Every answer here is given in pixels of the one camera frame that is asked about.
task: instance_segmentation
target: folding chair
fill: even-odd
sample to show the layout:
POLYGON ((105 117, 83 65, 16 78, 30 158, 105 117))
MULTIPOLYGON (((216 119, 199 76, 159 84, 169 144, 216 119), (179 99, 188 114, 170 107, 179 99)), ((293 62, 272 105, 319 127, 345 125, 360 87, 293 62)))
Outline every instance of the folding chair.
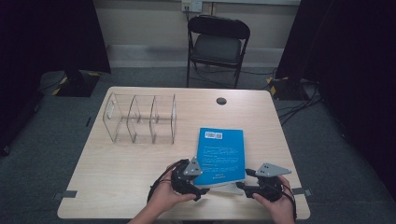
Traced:
POLYGON ((250 29, 239 20, 200 15, 189 20, 189 56, 187 65, 187 87, 190 81, 190 65, 197 63, 234 68, 236 89, 250 29))

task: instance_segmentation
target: wire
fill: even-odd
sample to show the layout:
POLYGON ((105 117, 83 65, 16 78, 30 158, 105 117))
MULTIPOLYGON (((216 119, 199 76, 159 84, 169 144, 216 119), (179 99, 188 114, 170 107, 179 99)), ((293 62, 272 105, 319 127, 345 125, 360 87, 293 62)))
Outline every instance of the wire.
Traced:
POLYGON ((269 184, 265 184, 264 183, 264 185, 266 187, 272 189, 272 190, 280 192, 281 194, 283 194, 284 196, 286 196, 290 200, 291 206, 293 207, 293 218, 294 218, 294 221, 295 221, 297 219, 297 206, 296 206, 296 200, 294 198, 293 191, 291 191, 291 189, 288 186, 282 184, 282 187, 284 187, 284 188, 286 188, 286 189, 288 189, 290 191, 290 193, 291 193, 291 196, 290 196, 289 194, 285 193, 283 190, 276 189, 276 188, 274 188, 273 186, 271 186, 269 184))
MULTIPOLYGON (((305 108, 309 108, 310 106, 315 105, 318 102, 321 102, 321 97, 319 96, 319 98, 318 98, 316 96, 317 92, 318 92, 318 85, 315 86, 315 91, 314 91, 314 93, 312 94, 312 96, 310 97, 310 99, 308 101, 304 101, 303 103, 301 103, 301 104, 299 104, 299 105, 297 105, 295 107, 286 107, 286 108, 278 109, 277 111, 290 109, 290 111, 288 111, 287 113, 278 116, 279 120, 283 119, 283 121, 281 123, 281 126, 285 125, 286 122, 288 122, 288 120, 290 120, 294 115, 296 115, 301 110, 303 110, 305 108)), ((300 94, 302 96, 302 99, 304 99, 301 89, 300 89, 300 94)))
MULTIPOLYGON (((307 84, 320 85, 320 84, 317 83, 317 82, 314 82, 314 83, 310 82, 310 83, 307 83, 307 84)), ((323 114, 320 114, 320 113, 314 111, 311 107, 308 107, 308 109, 310 109, 310 110, 311 110, 314 114, 316 114, 317 116, 320 116, 320 117, 323 117, 323 118, 330 118, 330 119, 335 120, 339 125, 341 125, 341 127, 342 127, 343 129, 345 129, 346 126, 344 125, 344 123, 343 123, 340 119, 337 119, 337 118, 335 118, 334 116, 331 116, 331 115, 323 115, 323 114)))
POLYGON ((186 13, 187 22, 189 22, 190 21, 190 16, 189 16, 190 8, 184 7, 184 12, 186 13))
POLYGON ((214 2, 212 2, 212 7, 210 8, 210 15, 211 16, 214 16, 213 15, 213 8, 215 7, 215 3, 214 2))
MULTIPOLYGON (((270 72, 270 73, 253 73, 253 72, 247 72, 247 71, 241 71, 241 73, 248 73, 248 74, 251 74, 251 75, 259 75, 259 76, 265 76, 265 75, 272 75, 272 76, 274 76, 274 73, 275 73, 276 69, 277 69, 277 68, 274 68, 273 71, 270 72)), ((213 74, 213 73, 228 73, 228 72, 234 72, 234 70, 206 71, 206 70, 197 68, 197 69, 195 70, 195 73, 196 73, 200 78, 190 77, 190 79, 193 79, 193 80, 205 81, 205 82, 213 83, 213 84, 216 84, 216 85, 220 85, 220 86, 225 87, 225 88, 231 88, 231 87, 233 87, 233 84, 217 82, 217 81, 211 80, 211 79, 209 79, 209 78, 207 78, 207 77, 203 77, 202 74, 201 74, 200 72, 208 73, 208 74, 213 74)), ((264 87, 260 88, 259 90, 264 90, 264 89, 267 88, 268 86, 269 86, 269 83, 268 83, 267 85, 265 85, 264 87)))
POLYGON ((163 177, 171 170, 173 170, 175 167, 177 167, 178 165, 180 165, 181 163, 185 162, 185 160, 180 160, 177 161, 175 163, 173 163, 172 165, 170 165, 165 172, 163 172, 162 175, 160 175, 160 177, 158 177, 158 179, 154 182, 154 184, 151 186, 151 189, 148 193, 148 202, 151 199, 152 194, 154 193, 154 190, 158 187, 158 185, 162 182, 163 177))
POLYGON ((165 182, 165 181, 172 182, 171 179, 162 179, 162 180, 160 180, 160 183, 165 182))
MULTIPOLYGON (((197 68, 197 70, 200 70, 201 72, 204 73, 226 73, 226 72, 234 72, 234 70, 218 70, 218 71, 206 71, 203 69, 199 69, 197 68)), ((276 68, 274 68, 274 70, 270 73, 255 73, 255 72, 248 72, 248 71, 243 71, 241 70, 241 73, 247 73, 247 74, 251 74, 251 75, 259 75, 259 76, 266 76, 266 75, 274 75, 276 68)))

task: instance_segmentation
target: blue book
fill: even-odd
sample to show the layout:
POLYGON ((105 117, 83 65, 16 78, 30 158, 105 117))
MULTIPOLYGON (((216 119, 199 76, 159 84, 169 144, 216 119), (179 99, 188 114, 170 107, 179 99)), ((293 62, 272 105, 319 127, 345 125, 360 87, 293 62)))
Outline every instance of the blue book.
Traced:
POLYGON ((194 179, 196 187, 211 188, 245 180, 243 131, 201 128, 197 160, 203 173, 194 179))

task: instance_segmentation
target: gray carpet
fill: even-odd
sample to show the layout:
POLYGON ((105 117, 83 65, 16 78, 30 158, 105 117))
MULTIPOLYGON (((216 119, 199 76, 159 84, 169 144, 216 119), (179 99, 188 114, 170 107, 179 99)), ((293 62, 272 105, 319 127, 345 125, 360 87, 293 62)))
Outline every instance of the gray carpet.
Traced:
MULTIPOLYGON (((245 71, 271 73, 272 68, 245 71)), ((43 75, 40 108, 0 158, 0 223, 126 223, 126 220, 61 220, 56 213, 74 172, 92 123, 111 86, 185 87, 186 68, 114 68, 101 76, 90 98, 55 97, 60 72, 43 75)), ((233 74, 202 73, 216 82, 233 83, 233 74)), ((241 74, 238 89, 262 90, 271 75, 241 74)), ((224 88, 191 80, 191 88, 224 88)), ((307 86, 313 94, 313 86, 307 86)), ((277 109, 301 102, 275 101, 277 109)), ((279 115, 287 110, 279 110, 279 115)), ((309 106, 283 125, 311 218, 298 223, 395 223, 396 204, 370 164, 342 136, 337 120, 323 103, 309 106)))

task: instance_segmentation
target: person's left hand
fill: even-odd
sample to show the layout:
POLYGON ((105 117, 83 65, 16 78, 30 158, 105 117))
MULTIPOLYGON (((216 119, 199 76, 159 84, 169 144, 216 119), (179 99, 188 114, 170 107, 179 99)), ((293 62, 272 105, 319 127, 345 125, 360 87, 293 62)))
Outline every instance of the person's left hand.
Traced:
POLYGON ((153 206, 161 213, 173 208, 177 203, 187 202, 196 198, 195 194, 178 194, 172 188, 172 171, 163 176, 162 181, 154 190, 147 206, 153 206))

